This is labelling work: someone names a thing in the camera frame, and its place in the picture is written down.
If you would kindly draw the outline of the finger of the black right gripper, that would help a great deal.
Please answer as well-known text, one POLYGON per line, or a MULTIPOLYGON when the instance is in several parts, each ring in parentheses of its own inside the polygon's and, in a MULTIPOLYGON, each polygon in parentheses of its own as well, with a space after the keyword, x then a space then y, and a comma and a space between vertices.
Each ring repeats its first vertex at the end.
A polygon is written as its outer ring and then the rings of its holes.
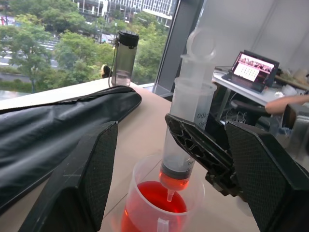
POLYGON ((225 132, 224 125, 218 121, 211 113, 208 115, 205 132, 219 145, 223 150, 229 150, 229 142, 225 132))

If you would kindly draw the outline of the trussed finger of the black right gripper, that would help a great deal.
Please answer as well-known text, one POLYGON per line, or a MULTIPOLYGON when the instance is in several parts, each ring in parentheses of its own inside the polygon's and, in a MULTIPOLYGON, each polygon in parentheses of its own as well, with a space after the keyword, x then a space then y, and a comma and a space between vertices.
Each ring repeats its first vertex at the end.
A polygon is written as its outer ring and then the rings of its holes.
POLYGON ((223 150, 205 129, 171 114, 165 121, 176 144, 207 171, 224 174, 234 169, 231 150, 223 150))

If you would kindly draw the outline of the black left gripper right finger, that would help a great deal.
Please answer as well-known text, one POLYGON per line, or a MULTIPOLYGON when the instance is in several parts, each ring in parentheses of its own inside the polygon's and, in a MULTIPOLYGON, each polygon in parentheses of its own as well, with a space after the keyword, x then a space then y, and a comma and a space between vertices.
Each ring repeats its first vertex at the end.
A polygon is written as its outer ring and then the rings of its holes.
POLYGON ((239 185, 262 232, 309 230, 309 173, 262 129, 225 125, 239 185))

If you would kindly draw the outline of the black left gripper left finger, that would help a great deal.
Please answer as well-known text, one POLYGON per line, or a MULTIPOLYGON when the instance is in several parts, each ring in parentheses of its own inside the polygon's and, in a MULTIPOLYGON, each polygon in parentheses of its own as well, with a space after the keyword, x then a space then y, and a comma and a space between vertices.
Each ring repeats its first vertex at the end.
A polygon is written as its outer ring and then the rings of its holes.
POLYGON ((87 132, 55 168, 21 232, 98 232, 110 191, 118 123, 87 132))

